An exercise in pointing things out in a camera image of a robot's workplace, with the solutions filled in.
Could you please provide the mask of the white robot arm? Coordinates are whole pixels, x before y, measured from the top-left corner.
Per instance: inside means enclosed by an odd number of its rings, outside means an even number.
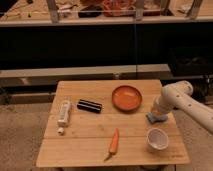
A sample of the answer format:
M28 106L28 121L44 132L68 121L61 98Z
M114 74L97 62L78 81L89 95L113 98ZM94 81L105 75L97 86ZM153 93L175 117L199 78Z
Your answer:
M154 117L165 117L176 107L213 135L213 109L194 100L192 94L193 86L188 81L167 84L161 88L150 113Z

